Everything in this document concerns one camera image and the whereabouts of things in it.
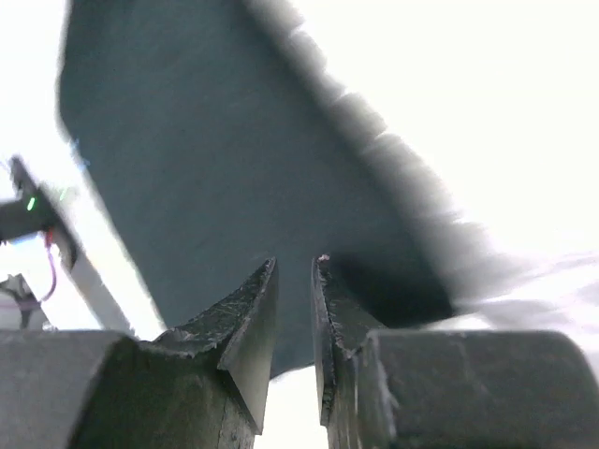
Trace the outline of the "black t shirt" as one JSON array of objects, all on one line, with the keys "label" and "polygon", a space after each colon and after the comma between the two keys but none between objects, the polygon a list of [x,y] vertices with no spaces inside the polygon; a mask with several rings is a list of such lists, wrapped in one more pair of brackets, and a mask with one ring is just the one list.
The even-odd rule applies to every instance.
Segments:
[{"label": "black t shirt", "polygon": [[314,360],[320,255],[396,327],[451,316],[498,267],[303,25],[287,1],[74,1],[60,77],[62,120],[166,324],[276,258],[273,375]]}]

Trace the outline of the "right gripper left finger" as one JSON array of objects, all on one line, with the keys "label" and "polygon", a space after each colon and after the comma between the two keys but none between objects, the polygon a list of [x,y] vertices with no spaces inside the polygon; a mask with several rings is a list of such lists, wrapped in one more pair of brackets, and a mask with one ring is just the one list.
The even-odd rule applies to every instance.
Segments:
[{"label": "right gripper left finger", "polygon": [[262,432],[278,268],[152,341],[114,331],[1,334],[5,448],[250,448]]}]

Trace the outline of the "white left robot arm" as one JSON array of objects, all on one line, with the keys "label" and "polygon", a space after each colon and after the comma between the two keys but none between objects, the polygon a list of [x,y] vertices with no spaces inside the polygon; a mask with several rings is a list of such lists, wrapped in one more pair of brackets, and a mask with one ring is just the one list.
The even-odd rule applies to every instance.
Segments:
[{"label": "white left robot arm", "polygon": [[17,198],[1,204],[1,241],[43,232],[57,245],[62,263],[73,269],[79,244],[41,184],[36,184],[19,156],[10,159],[10,175]]}]

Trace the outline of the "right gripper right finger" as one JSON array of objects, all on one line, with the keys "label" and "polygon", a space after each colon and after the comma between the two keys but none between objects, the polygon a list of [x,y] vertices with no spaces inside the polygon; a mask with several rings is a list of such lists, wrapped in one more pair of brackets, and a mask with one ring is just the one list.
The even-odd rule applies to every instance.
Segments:
[{"label": "right gripper right finger", "polygon": [[320,423],[332,448],[594,448],[598,385],[547,331],[389,329],[312,264]]}]

